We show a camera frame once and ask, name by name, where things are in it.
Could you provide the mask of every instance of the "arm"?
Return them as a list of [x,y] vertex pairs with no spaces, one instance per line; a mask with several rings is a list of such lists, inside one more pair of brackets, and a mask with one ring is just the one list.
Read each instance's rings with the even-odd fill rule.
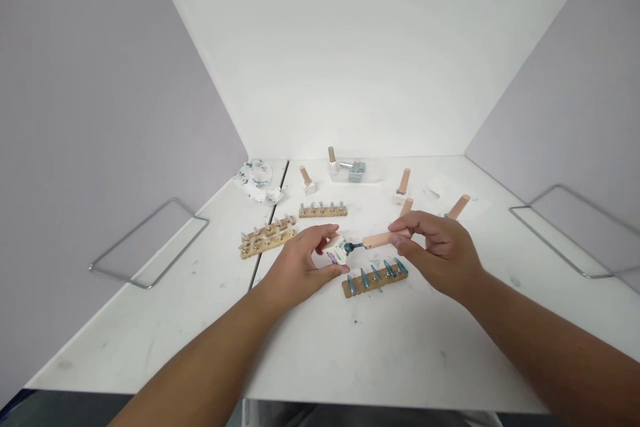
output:
[[289,240],[263,281],[162,367],[110,426],[224,426],[273,325],[348,272],[338,265],[316,269],[311,261],[337,228],[315,226]]
[[640,425],[640,364],[485,272],[469,233],[456,221],[412,211],[389,226],[427,238],[427,249],[391,236],[440,292],[480,323],[567,425]]

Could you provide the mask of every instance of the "clear plastic container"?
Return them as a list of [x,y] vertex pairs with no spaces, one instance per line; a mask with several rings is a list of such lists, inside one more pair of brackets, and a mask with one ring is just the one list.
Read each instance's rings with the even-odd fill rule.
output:
[[380,159],[336,159],[337,169],[329,168],[329,177],[336,183],[378,183],[385,179],[385,168]]

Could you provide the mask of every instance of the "left hand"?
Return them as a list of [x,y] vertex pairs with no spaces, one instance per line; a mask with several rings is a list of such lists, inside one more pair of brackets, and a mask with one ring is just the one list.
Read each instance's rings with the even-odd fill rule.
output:
[[322,255],[322,249],[337,237],[338,225],[325,224],[309,227],[289,240],[273,262],[262,282],[261,288],[279,314],[304,302],[330,280],[349,273],[349,267],[331,264],[316,268],[311,261],[315,250]]

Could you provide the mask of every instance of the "right hand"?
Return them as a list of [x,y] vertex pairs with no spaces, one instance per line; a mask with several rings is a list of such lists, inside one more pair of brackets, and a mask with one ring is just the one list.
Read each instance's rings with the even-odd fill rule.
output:
[[427,249],[401,235],[389,239],[435,289],[461,302],[485,271],[469,232],[458,222],[413,210],[389,226],[392,232],[409,228],[425,236]]

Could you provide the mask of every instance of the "hand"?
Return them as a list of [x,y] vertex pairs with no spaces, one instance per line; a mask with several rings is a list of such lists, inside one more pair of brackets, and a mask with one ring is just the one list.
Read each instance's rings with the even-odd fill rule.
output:
[[330,280],[349,272],[349,267],[333,264],[318,269],[311,261],[313,250],[322,255],[328,239],[337,237],[338,227],[332,224],[309,227],[285,244],[256,287],[263,288],[279,314],[304,302]]
[[427,239],[427,249],[400,235],[389,239],[437,290],[461,302],[485,274],[469,232],[458,222],[423,211],[410,211],[389,226],[392,232],[409,228]]

